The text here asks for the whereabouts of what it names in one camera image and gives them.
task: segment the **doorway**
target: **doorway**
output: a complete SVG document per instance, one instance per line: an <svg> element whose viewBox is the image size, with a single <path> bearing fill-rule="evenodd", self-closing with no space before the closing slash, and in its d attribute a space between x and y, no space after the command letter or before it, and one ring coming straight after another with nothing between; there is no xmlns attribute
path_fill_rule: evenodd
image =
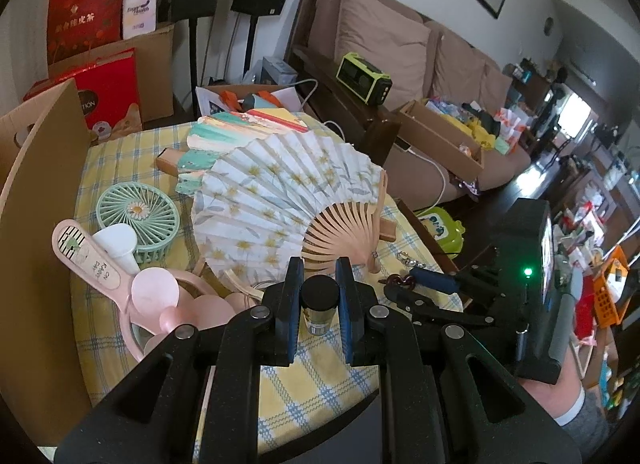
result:
<svg viewBox="0 0 640 464"><path fill-rule="evenodd" d="M562 129L562 134L570 139L576 139L586 128L585 125L591 115L591 107L575 92L569 96L562 111L558 125Z"/></svg>

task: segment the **speaker stand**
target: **speaker stand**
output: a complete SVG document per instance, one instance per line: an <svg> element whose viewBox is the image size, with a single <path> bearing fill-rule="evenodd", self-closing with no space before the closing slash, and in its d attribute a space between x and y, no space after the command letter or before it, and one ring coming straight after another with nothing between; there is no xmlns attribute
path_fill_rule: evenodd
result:
<svg viewBox="0 0 640 464"><path fill-rule="evenodd" d="M244 74L251 69L251 56L254 53L256 27L258 27L258 17L251 15L251 21L249 22L249 36L246 39L246 53L244 53Z"/></svg>
<svg viewBox="0 0 640 464"><path fill-rule="evenodd" d="M191 106L193 107L193 117L200 117L200 106L196 96L198 86L198 64L196 57L196 29L198 19L189 19L189 66L191 69Z"/></svg>

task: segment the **white box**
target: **white box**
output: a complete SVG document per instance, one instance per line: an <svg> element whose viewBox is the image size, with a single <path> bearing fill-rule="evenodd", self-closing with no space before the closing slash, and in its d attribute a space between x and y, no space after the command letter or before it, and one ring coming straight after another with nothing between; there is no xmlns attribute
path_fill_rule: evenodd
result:
<svg viewBox="0 0 640 464"><path fill-rule="evenodd" d="M122 38L137 37L156 30L158 0L123 0Z"/></svg>

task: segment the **yellow plaid tablecloth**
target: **yellow plaid tablecloth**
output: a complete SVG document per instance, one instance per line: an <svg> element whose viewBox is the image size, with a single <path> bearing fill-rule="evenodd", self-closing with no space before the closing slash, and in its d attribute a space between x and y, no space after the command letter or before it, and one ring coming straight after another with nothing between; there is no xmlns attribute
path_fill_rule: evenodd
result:
<svg viewBox="0 0 640 464"><path fill-rule="evenodd" d="M317 121L309 123L318 128ZM164 191L180 212L180 231L162 265L175 269L193 269L199 258L191 225L191 202L175 193L176 179L156 170L154 161L164 148L186 150L191 124L132 134L92 147L87 155L76 202L76 220L90 233L98 230L95 206L98 197L112 184L138 181ZM396 259L399 251L430 263L439 270L433 257L418 238L393 200L387 196L385 218L396 221L397 240L381 241L378 254L382 270L377 275L356 269L356 280L372 285L380 303L389 305L378 279L406 268ZM460 298L434 291L428 296L441 307L462 310ZM71 300L78 355L89 397L99 402L136 364L127 351L118 326L115 304L72 276ZM307 434L340 414L376 390L375 367L351 368L344 363L337 315L332 329L322 337L306 332L301 322L298 351L288 368L263 367L260 375L258 406L258 450L266 452Z"/></svg>

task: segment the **beige pillow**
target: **beige pillow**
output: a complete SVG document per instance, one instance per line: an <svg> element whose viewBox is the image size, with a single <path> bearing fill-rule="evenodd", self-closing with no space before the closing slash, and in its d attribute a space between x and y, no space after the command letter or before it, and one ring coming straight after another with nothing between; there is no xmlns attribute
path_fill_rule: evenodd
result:
<svg viewBox="0 0 640 464"><path fill-rule="evenodd" d="M458 35L435 22L442 29L430 96L440 96L453 103L478 101L480 83L484 74L484 60Z"/></svg>
<svg viewBox="0 0 640 464"><path fill-rule="evenodd" d="M480 83L480 99L478 103L489 114L495 116L504 107L507 93L511 86L511 78L504 75L499 70L484 65L484 74Z"/></svg>
<svg viewBox="0 0 640 464"><path fill-rule="evenodd" d="M422 97L429 32L377 0L342 0L335 61L353 51L388 73L385 107L394 110Z"/></svg>

